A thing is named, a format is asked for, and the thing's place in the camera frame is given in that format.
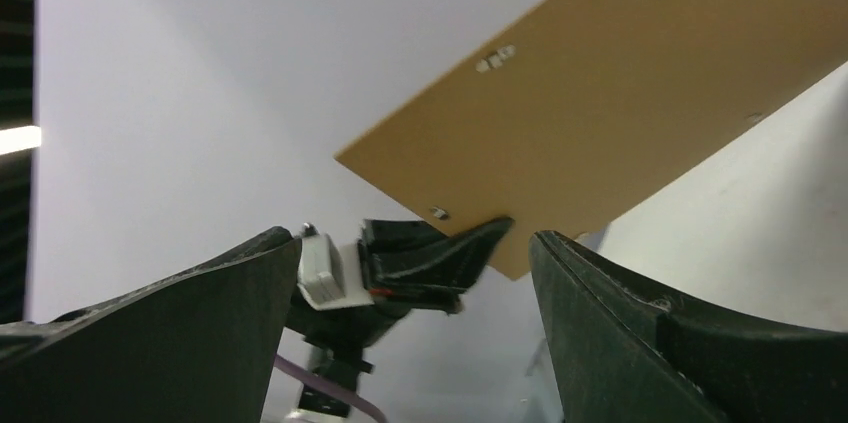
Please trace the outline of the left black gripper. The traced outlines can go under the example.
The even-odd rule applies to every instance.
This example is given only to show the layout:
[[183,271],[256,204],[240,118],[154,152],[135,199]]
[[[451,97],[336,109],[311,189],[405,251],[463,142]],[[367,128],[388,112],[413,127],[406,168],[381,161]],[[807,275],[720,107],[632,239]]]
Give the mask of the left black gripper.
[[311,346],[305,366],[310,376],[296,408],[348,418],[359,398],[360,376],[373,371],[365,350],[409,308],[461,312],[461,296],[479,280],[513,225],[512,218],[497,217],[447,236],[422,220],[366,220],[358,255],[363,285],[377,304],[317,311],[299,291],[292,294],[286,327]]

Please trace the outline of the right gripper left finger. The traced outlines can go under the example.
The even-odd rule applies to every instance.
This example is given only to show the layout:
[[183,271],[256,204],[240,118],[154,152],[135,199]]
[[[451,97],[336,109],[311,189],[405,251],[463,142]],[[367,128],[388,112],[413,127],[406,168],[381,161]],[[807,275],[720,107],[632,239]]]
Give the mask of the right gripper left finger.
[[47,323],[1,328],[5,422],[257,422],[301,243],[266,230]]

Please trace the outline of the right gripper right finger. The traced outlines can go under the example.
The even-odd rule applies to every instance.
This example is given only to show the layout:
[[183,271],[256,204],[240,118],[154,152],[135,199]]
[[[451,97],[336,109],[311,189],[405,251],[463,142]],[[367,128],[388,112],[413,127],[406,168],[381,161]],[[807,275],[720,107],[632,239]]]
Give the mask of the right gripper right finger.
[[568,422],[843,422],[847,336],[724,308],[554,231],[529,259]]

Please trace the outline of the brown frame backing board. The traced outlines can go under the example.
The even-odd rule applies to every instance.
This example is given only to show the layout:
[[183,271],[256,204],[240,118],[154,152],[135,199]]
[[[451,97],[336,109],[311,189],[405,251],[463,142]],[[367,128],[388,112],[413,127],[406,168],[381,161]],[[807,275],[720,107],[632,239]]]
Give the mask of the brown frame backing board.
[[447,234],[600,229],[847,59],[847,0],[545,0],[340,164]]

